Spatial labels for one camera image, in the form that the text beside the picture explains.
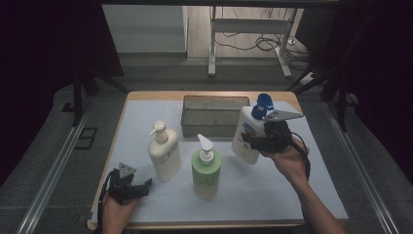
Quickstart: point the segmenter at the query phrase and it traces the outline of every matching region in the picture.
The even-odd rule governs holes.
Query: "wall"
[[[186,52],[186,6],[102,7],[118,53]]]

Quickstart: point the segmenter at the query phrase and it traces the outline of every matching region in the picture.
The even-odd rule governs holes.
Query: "human hand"
[[[309,152],[309,148],[306,147],[303,141],[293,137],[292,140],[301,147],[304,152]],[[261,152],[261,155],[267,158],[271,158],[275,163],[277,169],[282,173],[285,178],[293,185],[307,183],[306,169],[304,162],[300,156],[300,153],[294,149],[294,147],[287,147],[282,152]]]
[[[103,233],[122,233],[130,222],[131,214],[139,203],[140,199],[137,198],[122,206],[106,193],[103,198]]]

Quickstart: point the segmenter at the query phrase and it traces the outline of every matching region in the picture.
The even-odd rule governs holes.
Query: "lotion bottle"
[[[213,148],[213,143],[202,135],[198,135],[201,149],[192,155],[192,179],[195,193],[203,198],[212,198],[218,190],[221,155]]]
[[[254,165],[258,161],[259,152],[251,149],[249,143],[243,141],[241,133],[252,137],[264,137],[264,121],[262,119],[267,115],[268,110],[273,109],[273,101],[267,94],[260,94],[254,107],[243,106],[241,108],[231,148],[237,156],[243,158],[250,165]]]
[[[167,129],[164,121],[155,122],[150,136],[153,134],[155,138],[149,143],[148,153],[158,179],[166,182],[179,171],[182,165],[178,137],[174,130]]]

